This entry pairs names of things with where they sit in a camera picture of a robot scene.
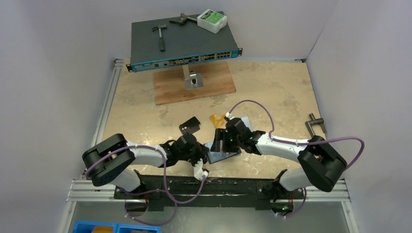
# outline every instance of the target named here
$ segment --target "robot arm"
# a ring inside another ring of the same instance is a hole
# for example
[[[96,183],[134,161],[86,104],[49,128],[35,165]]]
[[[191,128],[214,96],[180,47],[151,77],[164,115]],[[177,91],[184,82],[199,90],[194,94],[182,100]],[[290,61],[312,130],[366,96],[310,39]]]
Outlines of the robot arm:
[[[110,151],[129,147],[119,151],[116,157],[111,156],[92,167]],[[191,134],[185,134],[176,141],[171,140],[164,144],[152,147],[134,144],[126,141],[122,134],[115,134],[96,146],[87,150],[82,159],[94,186],[108,183],[122,187],[131,192],[142,187],[139,174],[127,169],[129,165],[152,165],[155,167],[173,166],[179,160],[188,161],[193,166],[193,175],[201,180],[208,176],[208,171],[203,169],[206,162],[208,149],[198,143]]]
[[[263,131],[250,131],[240,118],[229,116],[226,129],[215,136],[211,151],[233,151],[242,148],[247,153],[257,155],[274,155],[300,163],[302,167],[283,171],[276,179],[287,191],[314,185],[318,189],[330,192],[347,167],[346,161],[329,144],[316,146],[299,146],[298,143],[323,141],[320,136],[310,140],[296,140],[274,137],[290,144],[281,143],[270,138]]]

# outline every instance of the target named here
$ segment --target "hammer head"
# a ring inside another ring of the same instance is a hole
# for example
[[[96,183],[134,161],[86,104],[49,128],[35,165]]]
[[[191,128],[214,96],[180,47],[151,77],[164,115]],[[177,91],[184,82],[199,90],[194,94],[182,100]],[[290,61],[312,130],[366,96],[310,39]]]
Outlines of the hammer head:
[[[166,24],[159,25],[159,26],[156,26],[156,27],[152,27],[152,32],[156,31],[157,29],[166,29],[166,28],[167,28]]]

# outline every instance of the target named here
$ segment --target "wooden base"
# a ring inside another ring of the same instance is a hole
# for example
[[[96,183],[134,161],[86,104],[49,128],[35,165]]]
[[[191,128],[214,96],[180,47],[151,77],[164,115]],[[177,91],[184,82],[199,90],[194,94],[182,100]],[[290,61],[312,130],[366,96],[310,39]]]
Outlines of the wooden base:
[[[189,70],[202,74],[204,87],[187,90],[181,67],[153,74],[156,105],[236,92],[227,62],[193,64]]]

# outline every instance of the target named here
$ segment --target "orange item in bin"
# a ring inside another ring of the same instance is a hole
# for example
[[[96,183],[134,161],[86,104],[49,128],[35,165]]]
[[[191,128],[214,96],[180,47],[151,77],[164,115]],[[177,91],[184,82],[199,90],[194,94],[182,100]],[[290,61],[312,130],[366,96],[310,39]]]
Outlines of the orange item in bin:
[[[97,226],[91,233],[113,233],[113,227],[101,227]]]

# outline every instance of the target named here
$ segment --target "metal handle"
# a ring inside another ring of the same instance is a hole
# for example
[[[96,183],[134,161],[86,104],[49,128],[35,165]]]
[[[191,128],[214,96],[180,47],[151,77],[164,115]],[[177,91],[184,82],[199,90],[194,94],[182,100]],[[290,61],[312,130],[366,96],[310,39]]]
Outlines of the metal handle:
[[[315,132],[313,131],[312,125],[320,125],[323,133],[326,133],[326,127],[324,124],[325,121],[323,120],[323,118],[316,119],[313,113],[309,114],[309,117],[311,120],[306,121],[305,125],[311,137],[315,136]]]

